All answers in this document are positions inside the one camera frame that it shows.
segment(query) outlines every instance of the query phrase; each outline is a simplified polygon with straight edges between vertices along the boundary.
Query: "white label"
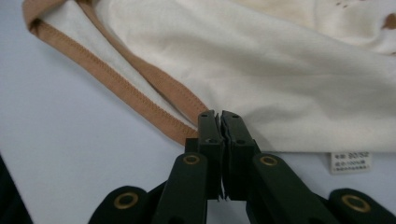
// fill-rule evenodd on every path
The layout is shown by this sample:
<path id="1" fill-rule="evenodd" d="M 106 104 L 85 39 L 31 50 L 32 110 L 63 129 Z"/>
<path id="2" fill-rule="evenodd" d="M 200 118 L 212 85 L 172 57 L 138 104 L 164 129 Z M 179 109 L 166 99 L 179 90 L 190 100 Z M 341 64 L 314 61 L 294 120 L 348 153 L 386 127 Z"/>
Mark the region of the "white label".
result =
<path id="1" fill-rule="evenodd" d="M 332 174 L 350 174 L 368 172 L 372 167 L 370 152 L 336 152 L 332 153 Z"/>

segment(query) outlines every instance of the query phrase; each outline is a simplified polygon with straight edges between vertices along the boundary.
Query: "brown spot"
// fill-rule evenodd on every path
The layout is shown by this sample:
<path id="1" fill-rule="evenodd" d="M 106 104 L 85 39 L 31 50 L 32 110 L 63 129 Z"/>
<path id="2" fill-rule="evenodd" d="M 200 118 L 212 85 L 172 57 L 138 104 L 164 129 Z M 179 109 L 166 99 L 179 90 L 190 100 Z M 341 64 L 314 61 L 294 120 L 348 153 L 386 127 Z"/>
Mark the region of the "brown spot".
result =
<path id="1" fill-rule="evenodd" d="M 387 16 L 384 25 L 382 26 L 382 29 L 396 29 L 396 13 L 391 13 Z"/>

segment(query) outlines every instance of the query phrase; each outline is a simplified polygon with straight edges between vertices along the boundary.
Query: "brown fabric edge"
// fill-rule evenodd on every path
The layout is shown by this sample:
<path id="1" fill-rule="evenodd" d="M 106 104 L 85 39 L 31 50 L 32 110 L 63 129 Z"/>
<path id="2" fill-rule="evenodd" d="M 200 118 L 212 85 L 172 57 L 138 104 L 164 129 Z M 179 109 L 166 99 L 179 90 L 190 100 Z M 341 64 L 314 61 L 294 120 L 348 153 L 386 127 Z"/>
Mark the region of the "brown fabric edge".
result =
<path id="1" fill-rule="evenodd" d="M 160 68 L 147 63 L 125 48 L 98 20 L 92 6 L 92 0 L 77 0 L 87 17 L 102 33 L 107 41 L 144 77 L 156 91 L 165 97 L 174 107 L 194 123 L 198 116 L 208 110 L 204 103 L 183 84 L 166 74 Z"/>
<path id="2" fill-rule="evenodd" d="M 43 5 L 42 2 L 38 3 L 40 6 L 34 5 L 36 1 L 25 1 L 23 3 L 25 21 L 30 22 L 27 23 L 27 26 L 34 35 L 85 68 L 120 97 L 123 102 L 156 126 L 166 136 L 181 145 L 185 144 L 186 138 L 197 137 L 198 133 L 193 128 L 153 103 L 146 95 L 138 91 L 125 78 L 89 50 L 51 25 L 37 19 L 46 9 L 57 6 L 64 1 L 57 1 L 57 4 L 49 3 L 49 1 L 44 2 L 47 2 L 48 5 Z"/>

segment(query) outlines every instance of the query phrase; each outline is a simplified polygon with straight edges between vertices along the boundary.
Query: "cloth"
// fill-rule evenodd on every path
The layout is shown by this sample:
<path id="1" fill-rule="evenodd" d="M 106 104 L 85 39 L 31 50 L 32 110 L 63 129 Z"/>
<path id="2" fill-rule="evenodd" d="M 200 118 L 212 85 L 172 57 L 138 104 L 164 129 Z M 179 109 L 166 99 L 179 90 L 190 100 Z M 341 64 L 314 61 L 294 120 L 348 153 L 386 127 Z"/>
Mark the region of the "cloth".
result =
<path id="1" fill-rule="evenodd" d="M 244 118 L 262 150 L 396 150 L 393 0 L 25 1 L 24 14 L 181 144 L 210 108 Z"/>

